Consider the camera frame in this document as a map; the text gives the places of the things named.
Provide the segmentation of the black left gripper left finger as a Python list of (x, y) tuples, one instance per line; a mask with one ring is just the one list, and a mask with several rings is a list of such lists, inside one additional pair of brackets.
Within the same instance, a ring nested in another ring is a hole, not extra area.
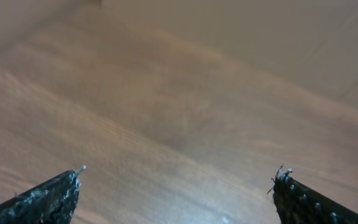
[(1, 203), (0, 224), (70, 224), (85, 169), (67, 170)]

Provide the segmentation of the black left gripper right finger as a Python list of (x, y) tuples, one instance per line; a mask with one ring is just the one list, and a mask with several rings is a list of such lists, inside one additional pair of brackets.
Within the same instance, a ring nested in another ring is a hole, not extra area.
[(358, 213), (293, 179), (291, 173), (280, 167), (269, 190), (282, 224), (358, 224)]

